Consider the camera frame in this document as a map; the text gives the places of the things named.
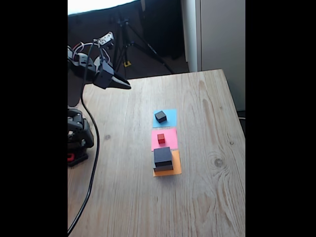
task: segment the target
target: orange paper square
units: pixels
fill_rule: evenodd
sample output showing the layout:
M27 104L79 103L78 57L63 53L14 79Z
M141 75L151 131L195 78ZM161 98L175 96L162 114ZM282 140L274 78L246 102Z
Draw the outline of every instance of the orange paper square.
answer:
M166 176L166 175L174 175L174 174L181 174L181 162L180 162L180 155L179 150L171 151L172 153L172 166L173 170L165 170L165 171L157 171L153 172L153 176Z

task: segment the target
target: tripod leg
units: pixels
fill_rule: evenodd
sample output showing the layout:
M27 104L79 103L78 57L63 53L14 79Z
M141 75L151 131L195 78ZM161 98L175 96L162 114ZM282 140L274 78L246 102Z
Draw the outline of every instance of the tripod leg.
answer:
M125 51L125 47L122 48L122 50L120 50L120 55L119 55L119 58L116 62L116 66L114 67L114 70L115 71L118 71L119 70L119 67L120 67L120 63L123 59L123 55L124 55L124 51Z
M166 62L157 54L157 52L153 49L153 47L151 47L151 45L149 43L147 43L136 31L133 27L131 27L131 25L126 22L126 25L128 25L130 27L130 29L135 33L135 35L138 36L138 38L141 39L141 41L148 46L148 48L155 54L156 59L158 61L160 61L170 72L171 74L174 74L174 71L166 64Z
M118 61L118 65L117 65L117 69L115 69L115 71L119 71L119 68L122 64L122 61L123 61L123 53L126 52L126 47L122 49L121 51L121 54L120 54L120 57L119 57L119 61Z
M142 51L143 53L147 54L148 56L152 57L153 59L157 60L158 62L160 62L161 64L163 64L170 72L171 74L174 74L174 71L166 64L166 62L159 57L157 54L152 53L151 51L148 51L146 49L144 49L142 46L134 43L133 46L135 48L137 48L138 50Z
M119 49L119 40L120 40L120 25L118 26L118 30L117 30L117 38L116 38L116 43L115 43L115 49L114 49L114 59L113 59L113 62L115 63L117 61L117 57L118 57L118 49Z

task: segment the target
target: white wall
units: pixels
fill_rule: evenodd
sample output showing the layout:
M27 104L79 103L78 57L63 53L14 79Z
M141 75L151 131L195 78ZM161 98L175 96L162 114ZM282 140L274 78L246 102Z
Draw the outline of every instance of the white wall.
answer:
M190 72L201 71L199 4L199 0L181 0L185 55Z
M245 110L245 0L200 3L202 71L222 68L236 109Z

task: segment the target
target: wood grain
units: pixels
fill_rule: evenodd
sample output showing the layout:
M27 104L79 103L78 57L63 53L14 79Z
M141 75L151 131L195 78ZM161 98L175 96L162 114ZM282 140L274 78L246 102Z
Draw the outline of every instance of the wood grain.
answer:
M100 156L71 236L245 236L245 137L223 71L130 84L131 90L85 87ZM159 109L177 109L180 175L153 177L151 130ZM68 169L68 226L86 195L95 147L88 160Z

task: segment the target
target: black cable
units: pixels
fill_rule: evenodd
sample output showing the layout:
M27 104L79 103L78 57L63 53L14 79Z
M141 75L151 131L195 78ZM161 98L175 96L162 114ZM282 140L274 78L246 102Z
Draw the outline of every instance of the black cable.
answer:
M86 77L87 77L87 73L88 73L88 65L89 65L89 58L90 58L90 54L92 52L92 48L93 48L94 44L91 45L90 49L89 49L89 52L88 52L88 59L87 59L87 64L84 68L84 76L83 76L83 82L82 82L82 89L81 89L81 103L83 105L83 107L85 108L85 110L88 112L89 116L91 117L91 120L93 122L93 125L95 127L95 132L97 134L97 150L96 150L96 153L95 153L95 160L94 160L94 164L93 164L93 168L92 168L92 173L91 173L91 178L90 178L90 183L89 183L89 188L88 188L88 192L87 192L87 195L83 201L83 204L77 214L77 216L75 217L74 221L72 222L71 226L69 227L68 229L68 234L67 236L70 235L70 233L73 231L74 227L76 226L87 202L88 202L88 199L90 197L90 194L91 194L91 189L92 189L92 184L93 184L93 179L94 179L94 174L95 174L95 169L96 169L96 166L97 166L97 161L98 161L98 156L99 156L99 149L100 149L100 136L99 136L99 130L98 130L98 127L97 127L97 124L95 123L94 121L94 118L93 116L91 115L90 111L87 109L87 107L85 106L84 104L84 101L83 101L83 89L84 89L84 83L85 83L85 80L86 80Z

